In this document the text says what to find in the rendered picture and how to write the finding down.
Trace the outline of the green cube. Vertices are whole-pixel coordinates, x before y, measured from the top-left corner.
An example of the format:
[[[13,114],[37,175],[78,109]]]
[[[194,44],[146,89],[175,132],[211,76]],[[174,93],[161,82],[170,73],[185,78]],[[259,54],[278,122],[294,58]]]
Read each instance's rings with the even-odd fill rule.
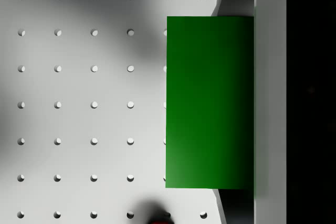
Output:
[[[166,186],[252,189],[254,19],[168,17]]]

